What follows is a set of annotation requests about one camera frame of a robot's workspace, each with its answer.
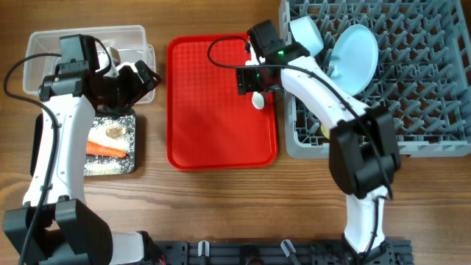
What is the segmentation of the white plastic spoon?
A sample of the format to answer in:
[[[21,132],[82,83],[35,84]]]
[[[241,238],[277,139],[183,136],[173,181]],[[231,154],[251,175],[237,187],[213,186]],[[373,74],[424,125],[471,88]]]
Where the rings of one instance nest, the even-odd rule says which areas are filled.
[[[256,55],[253,49],[250,49],[250,59],[245,62],[245,66],[256,66],[264,63],[265,59]],[[263,95],[259,92],[252,93],[252,105],[257,110],[262,110],[265,106],[265,99]]]

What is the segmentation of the brown food scrap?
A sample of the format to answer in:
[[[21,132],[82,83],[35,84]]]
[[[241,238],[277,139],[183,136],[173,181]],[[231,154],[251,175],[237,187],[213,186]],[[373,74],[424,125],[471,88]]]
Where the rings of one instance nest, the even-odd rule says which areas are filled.
[[[105,135],[108,138],[112,138],[112,139],[118,139],[126,134],[127,134],[126,127],[108,127],[105,130]]]

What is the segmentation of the orange carrot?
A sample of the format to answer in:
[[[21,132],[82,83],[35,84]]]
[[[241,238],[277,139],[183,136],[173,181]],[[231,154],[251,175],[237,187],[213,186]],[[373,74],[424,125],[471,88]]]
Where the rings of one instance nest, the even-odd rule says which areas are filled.
[[[123,150],[103,146],[92,141],[87,142],[86,154],[112,158],[125,158],[127,156],[127,153]]]

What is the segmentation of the light blue bowl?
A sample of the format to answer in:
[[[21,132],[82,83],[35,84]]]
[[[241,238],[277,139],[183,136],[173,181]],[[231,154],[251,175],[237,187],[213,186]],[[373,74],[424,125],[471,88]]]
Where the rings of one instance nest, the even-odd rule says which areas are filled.
[[[295,19],[289,24],[294,40],[302,44],[315,57],[324,49],[324,42],[317,25],[309,16]]]

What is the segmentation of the yellow cup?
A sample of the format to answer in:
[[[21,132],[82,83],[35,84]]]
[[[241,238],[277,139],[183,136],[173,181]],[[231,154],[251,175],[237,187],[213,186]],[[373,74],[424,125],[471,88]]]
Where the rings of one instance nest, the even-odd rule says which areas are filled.
[[[330,139],[330,130],[324,125],[320,126],[321,132],[326,139]]]

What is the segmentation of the light blue plate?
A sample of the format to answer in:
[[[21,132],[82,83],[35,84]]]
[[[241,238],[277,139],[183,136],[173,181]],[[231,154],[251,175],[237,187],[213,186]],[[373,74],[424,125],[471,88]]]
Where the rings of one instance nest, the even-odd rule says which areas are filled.
[[[333,47],[330,78],[347,94],[355,96],[372,81],[379,48],[374,34],[361,24],[348,27]]]

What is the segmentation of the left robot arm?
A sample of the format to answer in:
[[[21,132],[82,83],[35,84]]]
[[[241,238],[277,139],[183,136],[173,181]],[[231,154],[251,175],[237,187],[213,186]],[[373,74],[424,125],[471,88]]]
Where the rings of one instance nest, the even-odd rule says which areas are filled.
[[[4,215],[3,231],[21,264],[162,264],[165,256],[148,233],[113,233],[85,201],[88,134],[98,107],[127,113],[161,78],[144,62],[107,68],[63,60],[45,77],[37,105],[43,131],[35,172],[19,209]]]

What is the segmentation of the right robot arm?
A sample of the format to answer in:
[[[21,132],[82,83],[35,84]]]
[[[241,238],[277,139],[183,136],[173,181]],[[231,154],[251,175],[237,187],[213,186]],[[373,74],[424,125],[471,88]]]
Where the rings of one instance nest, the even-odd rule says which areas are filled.
[[[383,208],[393,199],[400,153],[391,113],[345,93],[300,43],[264,46],[245,43],[250,55],[236,69],[241,94],[277,86],[296,96],[330,134],[329,169],[345,193],[347,225],[342,235],[353,262],[366,264],[386,251]]]

